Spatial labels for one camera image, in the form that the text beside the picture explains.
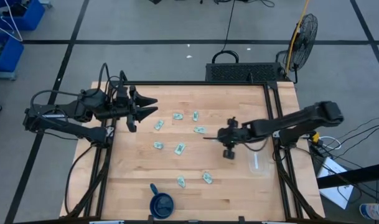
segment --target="white cable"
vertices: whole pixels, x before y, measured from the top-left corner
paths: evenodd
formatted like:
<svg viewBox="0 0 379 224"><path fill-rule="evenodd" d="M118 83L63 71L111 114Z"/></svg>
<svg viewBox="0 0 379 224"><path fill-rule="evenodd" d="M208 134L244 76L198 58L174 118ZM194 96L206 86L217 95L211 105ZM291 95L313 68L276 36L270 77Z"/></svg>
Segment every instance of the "white cable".
<svg viewBox="0 0 379 224"><path fill-rule="evenodd" d="M338 147L337 146L336 147L331 147L331 146L328 146L326 144L323 144L324 147L326 147L328 149L335 149L335 150L341 149L341 142L339 140L337 140L336 138L333 138L333 137L330 137L330 136L321 136L321 137L319 137L319 139L324 139L324 138L334 140L338 144Z"/></svg>
<svg viewBox="0 0 379 224"><path fill-rule="evenodd" d="M17 26L16 26L16 24L15 24L15 20L14 20L14 18L13 18L13 16L12 16L11 8L9 7L9 4L8 4L7 0L4 0L4 1L5 1L5 3L7 4L8 11L9 11L9 15L11 16L12 23L14 24L15 29L16 29L16 31L17 31L17 34L19 35L19 39L16 38L16 37L14 37L14 36L12 35L12 34L14 33L14 29L12 28L12 26L10 25L10 23L8 23L7 21L5 21L5 20L2 18L2 16L1 16L1 20L4 21L6 24L9 25L9 27L12 29L12 34L10 34L8 31L4 30L4 29L1 28L1 27L0 27L0 30L3 31L4 33L8 34L8 35L9 35L10 37L12 37L13 39L15 39L15 40L17 40L17 41L19 41L19 42L22 42L22 41L23 41L23 38L22 38L22 36L21 36L21 33L19 32L19 29L17 28Z"/></svg>

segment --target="transparent container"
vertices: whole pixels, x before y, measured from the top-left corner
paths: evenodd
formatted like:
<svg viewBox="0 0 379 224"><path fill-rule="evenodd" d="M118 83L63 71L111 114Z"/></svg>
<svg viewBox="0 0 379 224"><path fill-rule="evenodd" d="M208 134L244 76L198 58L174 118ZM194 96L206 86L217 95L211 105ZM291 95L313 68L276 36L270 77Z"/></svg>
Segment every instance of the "transparent container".
<svg viewBox="0 0 379 224"><path fill-rule="evenodd" d="M263 150L259 152L247 150L249 168L253 174L257 174L257 175L269 174L269 157L271 156L269 154L269 151L272 145L270 138L267 139L266 143L264 143L264 141L261 141L258 143L249 144L248 146L251 147L252 149L260 149L261 147L263 147L264 144L265 146Z"/></svg>

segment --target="blue bin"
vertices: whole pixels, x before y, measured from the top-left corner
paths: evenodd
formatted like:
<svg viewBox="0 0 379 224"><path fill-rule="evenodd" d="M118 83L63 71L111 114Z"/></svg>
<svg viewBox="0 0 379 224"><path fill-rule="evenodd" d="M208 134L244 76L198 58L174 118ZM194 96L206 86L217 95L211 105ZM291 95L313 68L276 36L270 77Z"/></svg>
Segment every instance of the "blue bin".
<svg viewBox="0 0 379 224"><path fill-rule="evenodd" d="M0 33L0 43L5 43L0 56L0 72L13 72L22 55L23 45L5 33Z"/></svg>
<svg viewBox="0 0 379 224"><path fill-rule="evenodd" d="M7 0L9 6L12 6L14 2L20 1L20 0ZM0 0L0 7L6 6L4 0ZM16 23L16 26L19 30L35 30L37 28L37 25L39 25L39 22L44 15L44 7L41 5L39 0L30 0L29 6L27 7L26 13L23 17L14 17L14 21ZM4 16L2 17L5 21L7 21L14 29L14 23L11 20L10 16ZM11 30L8 24L6 24L4 21L0 18L0 27L4 30Z"/></svg>

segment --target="gray floor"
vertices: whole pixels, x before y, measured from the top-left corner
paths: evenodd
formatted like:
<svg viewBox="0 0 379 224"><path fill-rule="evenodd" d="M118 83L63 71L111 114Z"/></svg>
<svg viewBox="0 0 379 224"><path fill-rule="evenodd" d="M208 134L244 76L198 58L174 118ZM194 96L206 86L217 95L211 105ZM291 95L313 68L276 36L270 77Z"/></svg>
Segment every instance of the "gray floor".
<svg viewBox="0 0 379 224"><path fill-rule="evenodd" d="M229 39L289 40L303 0L274 0L275 8L261 2L238 2ZM24 32L25 40L69 40L83 0L54 0L37 30ZM379 40L379 0L357 0L375 40ZM224 39L231 3L215 5L205 0L163 0L158 5L139 0L90 0L78 40L179 40ZM317 40L367 40L349 0L313 0L307 10L317 16ZM130 80L204 80L205 64L222 48L218 44L75 45L60 89L76 92L88 88L103 62L117 75L123 69ZM286 45L227 45L240 62L272 62ZM24 131L24 110L31 96L52 89L67 45L25 44L16 81L0 80L0 223L4 222L35 134ZM221 56L219 62L231 62ZM345 116L337 128L323 135L341 136L379 116L379 64L369 45L316 45L299 72L300 105L320 100L336 101ZM46 103L47 95L37 99ZM58 96L57 102L67 101ZM346 142L344 149L360 139ZM63 187L72 163L75 142L46 136L41 144L16 222L57 218ZM344 150L334 151L340 154ZM344 155L361 166L379 163L379 131ZM342 163L349 168L351 164ZM362 200L341 210L324 200L328 217L367 223L357 212Z"/></svg>

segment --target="handle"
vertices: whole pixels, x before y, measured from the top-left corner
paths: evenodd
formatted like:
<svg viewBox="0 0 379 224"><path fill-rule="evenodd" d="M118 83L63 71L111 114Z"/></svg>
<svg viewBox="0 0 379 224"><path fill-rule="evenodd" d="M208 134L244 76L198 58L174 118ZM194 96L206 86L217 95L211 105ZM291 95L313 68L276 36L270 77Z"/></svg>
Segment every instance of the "handle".
<svg viewBox="0 0 379 224"><path fill-rule="evenodd" d="M221 54L229 54L229 55L232 55L232 56L235 58L235 63L239 63L239 56L238 56L238 54L233 53L233 51L231 51L231 50L223 50L223 51L221 51L221 52L215 54L215 55L213 56L212 63L215 63L215 59L217 59L217 57L218 57L219 55L221 55Z"/></svg>
<svg viewBox="0 0 379 224"><path fill-rule="evenodd" d="M157 188L154 184L151 184L151 190L154 193L154 195L157 195L159 193L159 191L157 190Z"/></svg>

